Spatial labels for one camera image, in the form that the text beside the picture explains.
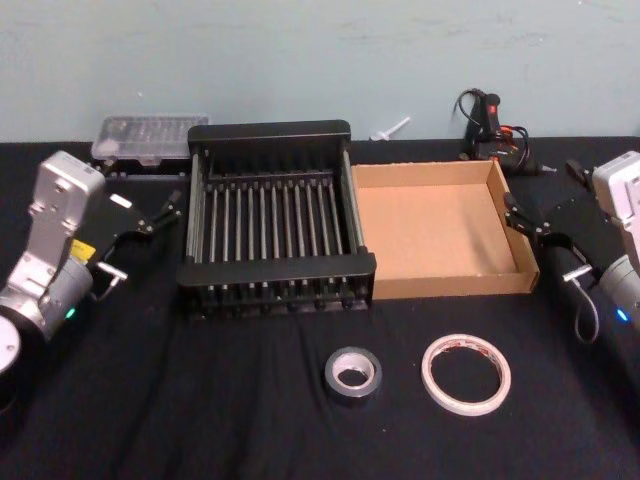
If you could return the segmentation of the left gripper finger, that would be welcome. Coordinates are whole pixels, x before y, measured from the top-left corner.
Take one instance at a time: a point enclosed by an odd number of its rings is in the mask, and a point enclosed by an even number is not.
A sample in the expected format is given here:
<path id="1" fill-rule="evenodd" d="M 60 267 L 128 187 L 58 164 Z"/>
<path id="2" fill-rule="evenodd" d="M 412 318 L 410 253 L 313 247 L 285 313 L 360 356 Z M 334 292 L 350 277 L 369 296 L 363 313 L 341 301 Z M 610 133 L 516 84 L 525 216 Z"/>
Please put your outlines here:
<path id="1" fill-rule="evenodd" d="M 182 193 L 174 190 L 154 216 L 147 219 L 141 218 L 138 221 L 136 232 L 142 235 L 154 235 L 176 223 L 182 216 L 179 206 L 181 197 Z"/>

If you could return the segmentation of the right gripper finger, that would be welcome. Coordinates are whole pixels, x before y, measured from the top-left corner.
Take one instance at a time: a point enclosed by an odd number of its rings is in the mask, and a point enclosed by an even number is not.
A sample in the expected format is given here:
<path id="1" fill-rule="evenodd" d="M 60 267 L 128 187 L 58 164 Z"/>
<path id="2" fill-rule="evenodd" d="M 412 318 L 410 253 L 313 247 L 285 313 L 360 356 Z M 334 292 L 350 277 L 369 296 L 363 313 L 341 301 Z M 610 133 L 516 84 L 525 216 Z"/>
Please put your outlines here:
<path id="1" fill-rule="evenodd" d="M 509 228 L 532 241 L 538 241 L 550 233 L 550 227 L 546 223 L 540 223 L 531 218 L 511 192 L 503 194 L 503 201 L 505 205 L 504 219 Z"/>
<path id="2" fill-rule="evenodd" d="M 569 159 L 565 162 L 565 169 L 568 175 L 583 187 L 590 194 L 594 194 L 594 185 L 592 180 L 593 170 L 587 169 L 575 159 Z"/>

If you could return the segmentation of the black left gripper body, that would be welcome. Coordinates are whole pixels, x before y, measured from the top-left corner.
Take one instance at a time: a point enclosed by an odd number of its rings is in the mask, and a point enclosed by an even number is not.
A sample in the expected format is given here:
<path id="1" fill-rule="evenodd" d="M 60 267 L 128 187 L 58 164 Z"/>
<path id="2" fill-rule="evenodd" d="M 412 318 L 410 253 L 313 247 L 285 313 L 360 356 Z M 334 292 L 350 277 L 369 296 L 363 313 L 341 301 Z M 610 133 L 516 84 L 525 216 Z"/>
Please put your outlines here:
<path id="1" fill-rule="evenodd" d="M 96 280 L 101 276 L 99 262 L 107 262 L 125 245 L 148 245 L 152 233 L 150 220 L 131 201 L 118 194 L 106 194 L 75 233 L 71 256 L 83 263 Z"/>

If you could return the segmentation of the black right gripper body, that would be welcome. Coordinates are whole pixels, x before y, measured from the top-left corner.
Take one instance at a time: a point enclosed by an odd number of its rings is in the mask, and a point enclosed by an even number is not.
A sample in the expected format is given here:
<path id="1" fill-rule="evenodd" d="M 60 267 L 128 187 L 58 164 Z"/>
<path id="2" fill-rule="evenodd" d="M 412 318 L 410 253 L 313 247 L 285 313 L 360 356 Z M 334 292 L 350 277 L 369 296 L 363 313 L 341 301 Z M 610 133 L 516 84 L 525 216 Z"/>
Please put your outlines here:
<path id="1" fill-rule="evenodd" d="M 618 228 L 600 208 L 593 195 L 580 195 L 548 211 L 545 221 L 553 232 L 569 239 L 568 247 L 595 274 L 603 274 L 623 256 Z"/>

